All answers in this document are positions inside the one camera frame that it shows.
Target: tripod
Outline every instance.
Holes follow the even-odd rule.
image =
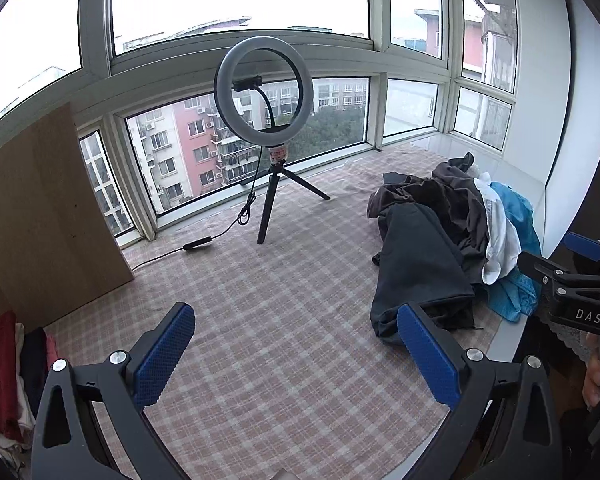
[[[297,176],[293,171],[289,171],[284,167],[285,161],[280,160],[276,163],[271,163],[271,167],[268,170],[261,171],[255,174],[251,178],[246,178],[240,181],[241,186],[246,186],[252,181],[257,180],[261,176],[269,175],[269,186],[267,187],[267,196],[264,199],[264,208],[262,210],[262,220],[260,220],[260,230],[258,231],[258,245],[264,243],[264,238],[267,236],[267,227],[269,226],[269,219],[271,217],[271,209],[273,208],[273,200],[276,197],[276,189],[278,188],[278,182],[280,180],[280,174],[290,178],[294,182],[307,188],[309,191],[314,192],[316,195],[322,197],[325,200],[329,200],[331,197],[326,193],[321,192],[317,187],[309,184],[304,178]]]

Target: wooden board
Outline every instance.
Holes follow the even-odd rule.
[[[0,314],[32,330],[132,279],[62,106],[0,149]]]

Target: pile of clothes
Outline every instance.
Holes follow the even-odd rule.
[[[13,312],[0,316],[0,457],[15,473],[31,448],[46,375],[58,358],[41,328],[25,335]]]
[[[533,209],[523,196],[480,173],[474,156],[440,163],[430,178],[385,173],[366,214],[378,218],[382,250],[371,325],[402,345],[396,317],[417,303],[441,328],[474,328],[476,295],[510,321],[538,305],[538,285],[516,267],[523,251],[540,253]]]

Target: finger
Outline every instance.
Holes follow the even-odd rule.
[[[587,332],[587,337],[585,338],[586,341],[586,345],[588,348],[598,348],[598,335],[597,334],[592,334],[591,332]]]
[[[597,386],[600,386],[600,359],[597,355],[592,355],[587,365],[586,376]]]
[[[584,378],[582,397],[592,408],[595,408],[600,402],[600,388],[589,377]]]

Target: blue grip pad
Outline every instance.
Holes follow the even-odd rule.
[[[458,371],[409,305],[398,309],[398,334],[437,402],[453,409],[461,395]]]
[[[568,250],[594,262],[600,262],[600,243],[596,240],[569,231],[562,241]]]
[[[196,327],[193,309],[183,304],[133,376],[134,403],[139,409],[158,402]]]

